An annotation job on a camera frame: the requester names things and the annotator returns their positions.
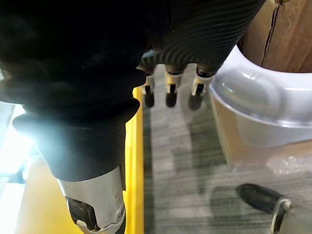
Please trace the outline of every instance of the cardboard box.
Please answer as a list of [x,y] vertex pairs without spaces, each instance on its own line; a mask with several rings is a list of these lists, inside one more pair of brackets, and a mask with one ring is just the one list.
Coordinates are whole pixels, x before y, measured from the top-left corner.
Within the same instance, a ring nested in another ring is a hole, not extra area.
[[312,0],[267,0],[239,48],[270,70],[312,72]]

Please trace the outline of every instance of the white plastic bowl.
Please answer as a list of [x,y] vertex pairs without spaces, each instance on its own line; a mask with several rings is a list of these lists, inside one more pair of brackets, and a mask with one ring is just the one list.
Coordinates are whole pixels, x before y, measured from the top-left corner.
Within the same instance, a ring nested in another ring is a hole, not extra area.
[[312,139],[312,74],[261,68],[235,46],[210,84],[213,96],[235,112],[242,139],[273,147]]

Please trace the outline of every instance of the silver metal component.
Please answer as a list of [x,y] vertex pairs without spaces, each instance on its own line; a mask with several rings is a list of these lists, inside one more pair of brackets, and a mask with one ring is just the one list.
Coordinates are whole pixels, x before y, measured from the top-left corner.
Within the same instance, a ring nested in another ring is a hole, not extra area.
[[202,92],[200,93],[201,96],[204,96],[207,92],[207,87],[213,78],[214,78],[214,76],[204,78],[204,77],[200,77],[198,74],[196,74],[194,81],[193,81],[193,85],[192,85],[192,96],[196,96],[196,90],[197,90],[197,87],[199,84],[204,85],[204,88],[203,88]]
[[79,228],[82,230],[82,232],[84,234],[116,234],[116,232],[119,230],[119,228],[121,227],[123,221],[125,219],[125,212],[123,212],[121,220],[119,221],[119,223],[117,224],[111,224],[108,227],[101,229],[99,231],[93,232],[90,231],[87,228],[87,225],[85,222],[81,221],[81,220],[77,220],[77,225],[79,226]]
[[150,87],[150,94],[153,94],[154,93],[154,87],[155,87],[154,75],[147,76],[145,84],[141,86],[141,92],[143,95],[146,95],[146,89],[145,89],[146,86]]
[[279,234],[312,234],[312,211],[303,207],[290,208],[283,216]]
[[[90,180],[78,182],[59,180],[59,184],[64,196],[93,207],[97,226],[101,231],[121,226],[120,218],[124,219],[125,212],[119,166],[109,173]],[[79,227],[84,228],[81,220],[79,223],[77,223]]]
[[271,234],[275,234],[280,230],[280,221],[283,217],[280,217],[281,215],[284,215],[286,211],[288,211],[292,206],[292,202],[284,197],[281,197],[277,204],[274,207],[274,213],[271,223]]
[[170,93],[170,85],[175,84],[175,91],[174,93],[177,93],[177,89],[181,84],[182,74],[178,75],[171,75],[168,72],[165,71],[165,83],[166,83],[166,92]]

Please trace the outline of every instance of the white container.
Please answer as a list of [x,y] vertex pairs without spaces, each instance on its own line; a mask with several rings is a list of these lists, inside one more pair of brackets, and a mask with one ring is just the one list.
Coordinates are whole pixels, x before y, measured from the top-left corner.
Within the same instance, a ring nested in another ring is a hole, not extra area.
[[210,92],[219,138],[231,163],[237,158],[257,162],[276,155],[312,155],[312,143],[302,143],[312,139],[312,74],[261,68],[236,46]]

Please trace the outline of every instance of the yellow panel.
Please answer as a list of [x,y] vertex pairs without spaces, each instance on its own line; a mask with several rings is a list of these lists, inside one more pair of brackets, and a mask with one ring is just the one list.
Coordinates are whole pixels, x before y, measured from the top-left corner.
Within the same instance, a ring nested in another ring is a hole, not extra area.
[[133,96],[140,102],[140,109],[127,124],[126,136],[126,234],[144,233],[144,175],[143,175],[143,110],[139,88]]
[[[141,101],[141,93],[134,89]],[[143,113],[126,124],[127,234],[143,234]],[[57,180],[43,160],[33,164],[25,187],[15,234],[81,234],[72,222]]]

